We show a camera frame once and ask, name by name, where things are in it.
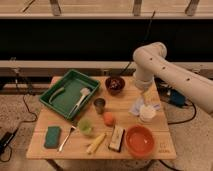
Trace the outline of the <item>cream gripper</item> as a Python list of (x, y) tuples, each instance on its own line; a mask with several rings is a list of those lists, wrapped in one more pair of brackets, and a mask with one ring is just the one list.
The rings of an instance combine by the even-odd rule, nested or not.
[(150, 86), (146, 91), (144, 91), (142, 96), (146, 105), (155, 106), (159, 103), (159, 96), (155, 85)]

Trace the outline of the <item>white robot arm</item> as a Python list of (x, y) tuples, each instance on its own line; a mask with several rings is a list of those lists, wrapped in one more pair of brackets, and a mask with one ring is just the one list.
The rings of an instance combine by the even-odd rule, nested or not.
[(157, 76), (213, 117), (213, 81), (166, 61), (166, 55), (161, 42), (137, 48), (135, 86), (147, 91)]

